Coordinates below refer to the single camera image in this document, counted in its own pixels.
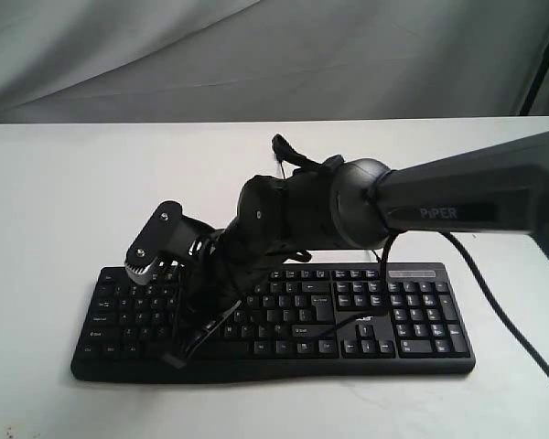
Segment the white tabletop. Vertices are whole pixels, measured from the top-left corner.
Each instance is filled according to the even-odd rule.
[[[434,233],[404,235],[391,256],[446,264],[477,359],[467,377],[183,387],[70,375],[100,268],[122,263],[162,200],[226,225],[242,184],[277,172],[273,134],[314,159],[399,168],[547,130],[549,118],[0,126],[0,438],[549,438],[547,378]],[[549,362],[549,262],[527,237],[458,236]]]

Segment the space bar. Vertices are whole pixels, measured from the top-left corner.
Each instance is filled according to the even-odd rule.
[[[209,341],[203,343],[195,353],[194,359],[244,359],[250,350],[245,341]]]

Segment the black keyboard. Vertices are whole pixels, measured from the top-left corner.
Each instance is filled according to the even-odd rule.
[[[175,369],[159,358],[171,343],[175,274],[142,287],[124,268],[104,268],[71,371],[78,380],[132,383],[470,372],[476,360],[443,264],[389,263],[388,270],[381,293],[376,263],[285,264]],[[382,305],[382,316],[303,339]]]

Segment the robotic arm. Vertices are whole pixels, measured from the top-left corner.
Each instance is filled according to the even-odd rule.
[[[549,133],[404,170],[340,155],[316,163],[281,135],[273,150],[297,166],[293,175],[250,179],[225,230],[166,201],[126,254],[138,284],[165,270],[179,275],[166,356],[177,367],[255,284],[286,260],[308,262],[310,250],[378,249],[407,230],[505,230],[531,234],[549,258]]]

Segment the gray fabric backdrop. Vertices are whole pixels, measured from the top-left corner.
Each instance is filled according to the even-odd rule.
[[[0,123],[514,114],[549,0],[0,0]]]

